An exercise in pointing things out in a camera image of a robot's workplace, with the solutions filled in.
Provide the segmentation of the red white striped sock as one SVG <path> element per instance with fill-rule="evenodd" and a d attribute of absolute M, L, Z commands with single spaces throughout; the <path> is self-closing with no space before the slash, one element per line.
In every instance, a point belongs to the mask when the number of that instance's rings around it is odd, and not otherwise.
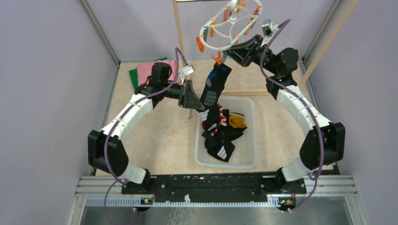
<path fill-rule="evenodd" d="M 227 118 L 223 114 L 223 108 L 219 103 L 210 106 L 203 112 L 199 113 L 201 118 L 201 126 L 205 133 L 210 134 L 213 137 L 219 126 L 227 126 Z"/>

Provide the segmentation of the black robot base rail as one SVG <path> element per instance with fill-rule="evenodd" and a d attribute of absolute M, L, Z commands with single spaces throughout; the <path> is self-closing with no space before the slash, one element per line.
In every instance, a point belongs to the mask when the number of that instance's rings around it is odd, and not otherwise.
<path fill-rule="evenodd" d="M 304 179 L 285 181 L 282 173 L 244 172 L 152 175 L 142 184 L 129 181 L 123 195 L 154 197 L 156 203 L 268 203 L 272 194 L 306 194 Z"/>

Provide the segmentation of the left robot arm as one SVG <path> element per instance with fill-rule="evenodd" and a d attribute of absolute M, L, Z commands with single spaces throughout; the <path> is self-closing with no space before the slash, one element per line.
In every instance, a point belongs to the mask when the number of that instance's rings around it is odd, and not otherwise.
<path fill-rule="evenodd" d="M 150 173 L 129 162 L 123 142 L 164 98 L 178 100 L 182 108 L 203 110 L 205 107 L 194 92 L 192 81 L 186 79 L 193 72 L 192 65 L 178 69 L 163 62 L 154 63 L 147 82 L 138 86 L 121 112 L 100 131 L 89 133 L 89 165 L 111 174 L 121 184 L 133 182 L 133 188 L 140 194 L 148 192 Z"/>

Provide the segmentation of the white round clip hanger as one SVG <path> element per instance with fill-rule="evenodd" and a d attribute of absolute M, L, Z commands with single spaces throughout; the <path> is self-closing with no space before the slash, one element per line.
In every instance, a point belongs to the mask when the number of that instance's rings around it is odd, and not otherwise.
<path fill-rule="evenodd" d="M 230 0 L 208 22 L 196 37 L 199 51 L 209 50 L 217 65 L 225 62 L 223 51 L 238 44 L 262 14 L 264 7 L 259 0 Z"/>

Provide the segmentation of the black sock with grey patches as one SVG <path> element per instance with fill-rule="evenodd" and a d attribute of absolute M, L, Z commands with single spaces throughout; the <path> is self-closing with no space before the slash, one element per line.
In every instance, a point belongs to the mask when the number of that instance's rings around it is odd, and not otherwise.
<path fill-rule="evenodd" d="M 220 149 L 207 150 L 207 153 L 215 159 L 223 162 L 229 162 L 234 150 L 235 145 L 231 142 L 228 145 L 222 146 Z"/>

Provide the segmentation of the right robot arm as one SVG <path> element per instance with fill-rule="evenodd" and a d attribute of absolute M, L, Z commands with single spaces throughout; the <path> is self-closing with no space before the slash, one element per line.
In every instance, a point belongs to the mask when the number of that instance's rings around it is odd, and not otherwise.
<path fill-rule="evenodd" d="M 298 68 L 298 51 L 287 47 L 274 54 L 267 45 L 262 45 L 262 40 L 262 36 L 255 35 L 223 53 L 242 67 L 255 63 L 262 71 L 273 73 L 266 80 L 268 93 L 287 109 L 306 136 L 299 156 L 277 170 L 275 187 L 281 193 L 288 193 L 294 188 L 294 181 L 343 159 L 345 127 L 323 116 L 301 92 L 292 77 Z"/>

